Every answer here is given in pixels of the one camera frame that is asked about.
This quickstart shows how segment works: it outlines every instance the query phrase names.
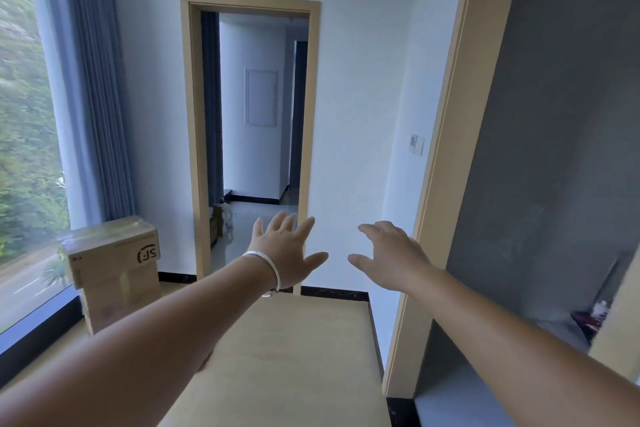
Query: ceiling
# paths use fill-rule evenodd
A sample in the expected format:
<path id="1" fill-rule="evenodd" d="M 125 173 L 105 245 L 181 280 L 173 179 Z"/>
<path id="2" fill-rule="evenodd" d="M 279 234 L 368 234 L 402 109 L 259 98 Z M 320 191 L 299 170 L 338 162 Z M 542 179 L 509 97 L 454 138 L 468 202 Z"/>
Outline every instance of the ceiling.
<path id="1" fill-rule="evenodd" d="M 252 16 L 248 14 L 220 14 L 220 22 L 245 26 L 268 27 L 309 27 L 309 19 L 297 19 L 276 16 Z"/>

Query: person's right arm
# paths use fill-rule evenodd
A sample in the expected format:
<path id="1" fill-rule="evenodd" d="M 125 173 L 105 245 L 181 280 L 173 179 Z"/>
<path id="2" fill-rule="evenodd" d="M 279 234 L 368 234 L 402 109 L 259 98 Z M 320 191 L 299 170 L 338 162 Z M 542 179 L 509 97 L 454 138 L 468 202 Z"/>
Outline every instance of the person's right arm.
<path id="1" fill-rule="evenodd" d="M 349 261 L 420 302 L 521 427 L 640 425 L 640 388 L 429 263 L 388 221 L 360 225 L 373 259 Z"/>

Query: white bangle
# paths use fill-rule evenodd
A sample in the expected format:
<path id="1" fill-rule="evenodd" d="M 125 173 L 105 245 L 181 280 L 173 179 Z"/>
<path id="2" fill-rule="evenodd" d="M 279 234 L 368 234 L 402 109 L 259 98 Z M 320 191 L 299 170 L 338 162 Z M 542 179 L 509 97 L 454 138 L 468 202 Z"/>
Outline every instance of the white bangle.
<path id="1" fill-rule="evenodd" d="M 274 265 L 274 263 L 271 261 L 271 259 L 269 257 L 267 257 L 267 255 L 265 255 L 262 252 L 256 252 L 255 250 L 250 250 L 249 252 L 243 253 L 243 257 L 246 255 L 255 255 L 256 257 L 260 257 L 262 260 L 264 260 L 265 262 L 267 262 L 269 264 L 269 266 L 271 266 L 271 268 L 273 269 L 273 273 L 276 274 L 276 281 L 278 282 L 278 285 L 276 286 L 276 292 L 280 292 L 280 274 L 278 273 L 278 269 L 276 269 L 276 266 Z"/>

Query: hand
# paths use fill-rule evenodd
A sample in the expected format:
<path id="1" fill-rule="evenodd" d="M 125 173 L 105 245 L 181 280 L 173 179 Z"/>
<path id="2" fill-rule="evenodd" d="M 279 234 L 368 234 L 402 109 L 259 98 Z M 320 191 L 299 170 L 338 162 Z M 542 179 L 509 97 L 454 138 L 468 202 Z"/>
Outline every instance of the hand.
<path id="1" fill-rule="evenodd" d="M 390 221 L 358 229 L 373 243 L 373 259 L 353 253 L 348 261 L 380 287 L 406 293 L 420 271 L 432 267 L 418 242 Z"/>
<path id="2" fill-rule="evenodd" d="M 326 252 L 314 253 L 304 258 L 302 247 L 314 227 L 316 218 L 307 218 L 293 231 L 296 215 L 279 212 L 269 223 L 267 231 L 262 231 L 262 218 L 253 225 L 250 251 L 262 252 L 271 259 L 280 274 L 280 288 L 295 286 L 329 258 Z"/>

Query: window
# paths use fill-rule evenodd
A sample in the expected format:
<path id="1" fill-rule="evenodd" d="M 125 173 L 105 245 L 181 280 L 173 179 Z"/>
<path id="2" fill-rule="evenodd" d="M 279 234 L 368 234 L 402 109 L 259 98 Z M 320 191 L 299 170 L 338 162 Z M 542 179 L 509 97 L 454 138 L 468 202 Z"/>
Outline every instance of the window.
<path id="1" fill-rule="evenodd" d="M 65 179 L 33 0 L 0 0 L 0 333 L 69 286 Z"/>

